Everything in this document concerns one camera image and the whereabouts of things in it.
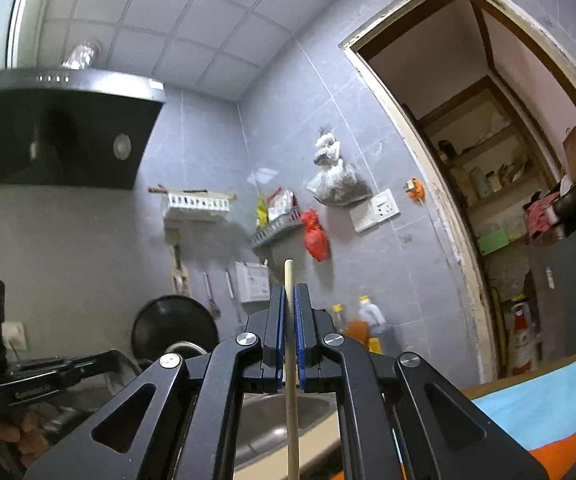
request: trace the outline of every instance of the wooden stick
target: wooden stick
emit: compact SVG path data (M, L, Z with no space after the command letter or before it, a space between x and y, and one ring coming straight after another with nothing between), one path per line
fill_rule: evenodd
M284 264L288 304L285 325L286 423L288 427L288 480L299 480L299 419L297 414L297 355L294 345L293 261Z
M186 195L207 196L209 198L224 198L230 202L237 199L236 193L219 193L218 191L208 191L207 189L167 189L161 185L157 187L148 187L149 193L168 194L178 193Z

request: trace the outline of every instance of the silver screw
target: silver screw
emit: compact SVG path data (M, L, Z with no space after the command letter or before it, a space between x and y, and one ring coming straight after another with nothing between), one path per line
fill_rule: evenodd
M399 360L401 361L401 364L407 368L417 368L421 362L419 356L417 354L413 354L412 352L402 353Z
M341 334L328 334L324 337L324 343L328 346L339 346L343 343L343 336Z
M257 342L257 336L252 332L243 332L237 336L237 343L241 346L252 346Z
M159 364L164 368L177 368L181 364L181 356L178 354L162 355Z

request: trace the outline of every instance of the door frame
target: door frame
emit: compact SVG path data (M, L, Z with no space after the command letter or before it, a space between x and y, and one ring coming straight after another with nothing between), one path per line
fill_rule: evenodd
M466 291L470 300L470 311L474 321L475 345L478 356L479 380L492 381L498 376L497 349L495 347L492 306L485 286L483 272L478 263L478 252L468 232L465 219L442 177L440 168L428 148L420 139L404 109L382 83L359 51L388 27L398 23L389 31L404 34L417 23L427 18L453 0L396 0L377 13L368 22L350 34L339 44L339 48L356 68L370 91L375 95L388 117L404 139L405 145L415 159L428 186L450 238L452 251L460 264ZM487 12L519 37L540 61L548 67L562 84L576 106L576 62L565 52L553 36L534 18L511 0L471 0L484 7Z

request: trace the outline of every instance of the blue cloth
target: blue cloth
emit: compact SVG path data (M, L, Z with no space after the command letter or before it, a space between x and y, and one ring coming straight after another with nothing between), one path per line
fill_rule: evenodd
M474 400L526 450L576 433L576 362Z

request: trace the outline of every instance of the dish rack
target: dish rack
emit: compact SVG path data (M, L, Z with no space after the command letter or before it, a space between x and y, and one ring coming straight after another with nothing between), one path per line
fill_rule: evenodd
M163 201L164 222L215 221L225 218L229 211L230 201L226 198L168 192Z
M287 213L268 222L265 227L257 229L257 232L250 237L250 245L256 249L283 238L287 233L303 225L300 216L301 209L298 206L293 207Z

